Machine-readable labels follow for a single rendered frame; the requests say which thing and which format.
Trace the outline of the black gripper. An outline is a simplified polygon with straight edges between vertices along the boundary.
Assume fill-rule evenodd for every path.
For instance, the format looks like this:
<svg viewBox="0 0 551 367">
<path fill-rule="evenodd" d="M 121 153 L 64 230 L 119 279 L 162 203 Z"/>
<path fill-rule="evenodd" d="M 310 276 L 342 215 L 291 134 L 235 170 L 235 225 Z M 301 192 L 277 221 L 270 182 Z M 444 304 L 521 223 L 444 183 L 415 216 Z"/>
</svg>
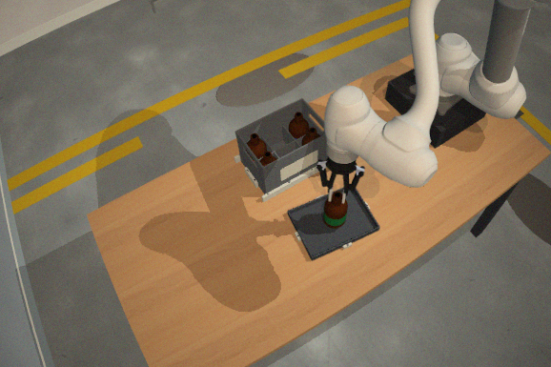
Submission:
<svg viewBox="0 0 551 367">
<path fill-rule="evenodd" d="M 327 180 L 327 173 L 325 169 L 326 167 L 332 172 L 330 180 Z M 356 160 L 348 164 L 339 164 L 331 160 L 329 156 L 326 159 L 326 161 L 322 161 L 319 159 L 317 162 L 316 168 L 319 170 L 319 173 L 320 173 L 322 187 L 328 187 L 328 194 L 329 194 L 328 201 L 331 201 L 332 199 L 333 187 L 334 187 L 333 185 L 337 174 L 343 175 L 343 183 L 344 183 L 344 190 L 343 190 L 344 194 L 342 197 L 343 204 L 345 202 L 345 196 L 348 195 L 348 191 L 351 190 L 353 192 L 356 189 L 359 179 L 362 176 L 364 176 L 364 169 L 365 169 L 364 166 L 361 166 L 361 167 L 357 166 Z M 356 174 L 354 176 L 352 184 L 349 184 L 349 173 L 352 173 L 354 171 L 356 171 Z"/>
</svg>

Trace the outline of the grey divided bottle crate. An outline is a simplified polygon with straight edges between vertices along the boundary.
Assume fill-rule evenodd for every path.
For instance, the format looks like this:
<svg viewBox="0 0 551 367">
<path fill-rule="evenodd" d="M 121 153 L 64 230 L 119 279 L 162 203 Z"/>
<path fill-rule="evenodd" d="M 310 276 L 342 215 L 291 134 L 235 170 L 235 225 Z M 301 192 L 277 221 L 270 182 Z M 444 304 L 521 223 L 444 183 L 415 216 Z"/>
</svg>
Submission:
<svg viewBox="0 0 551 367">
<path fill-rule="evenodd" d="M 289 124 L 296 112 L 302 112 L 303 118 L 320 135 L 317 139 L 302 146 L 301 136 L 294 139 L 289 133 Z M 235 131 L 242 164 L 249 169 L 264 194 L 274 190 L 293 178 L 317 166 L 318 160 L 326 161 L 326 134 L 310 117 L 324 129 L 324 121 L 303 99 L 272 112 L 255 122 Z M 251 134 L 257 133 L 271 152 L 275 161 L 263 167 L 260 159 L 247 145 Z M 292 142 L 293 141 L 293 142 Z M 247 153 L 247 152 L 248 153 Z"/>
</svg>

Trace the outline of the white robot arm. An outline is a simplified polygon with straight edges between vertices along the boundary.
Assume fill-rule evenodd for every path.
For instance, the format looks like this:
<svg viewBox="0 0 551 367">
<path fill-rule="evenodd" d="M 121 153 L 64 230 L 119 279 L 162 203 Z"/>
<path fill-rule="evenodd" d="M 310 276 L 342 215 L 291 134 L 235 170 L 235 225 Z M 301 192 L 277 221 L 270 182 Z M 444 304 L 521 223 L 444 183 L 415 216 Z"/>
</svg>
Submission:
<svg viewBox="0 0 551 367">
<path fill-rule="evenodd" d="M 326 153 L 334 162 L 348 164 L 361 157 L 387 178 L 420 188 L 438 170 L 436 155 L 429 149 L 436 112 L 445 115 L 462 98 L 497 118 L 514 118 L 520 110 L 526 100 L 514 66 L 520 43 L 531 8 L 551 0 L 495 0 L 481 60 L 456 33 L 445 33 L 435 41 L 439 1 L 410 2 L 416 84 L 409 92 L 416 98 L 407 113 L 384 121 L 356 86 L 342 86 L 330 95 L 324 131 Z"/>
</svg>

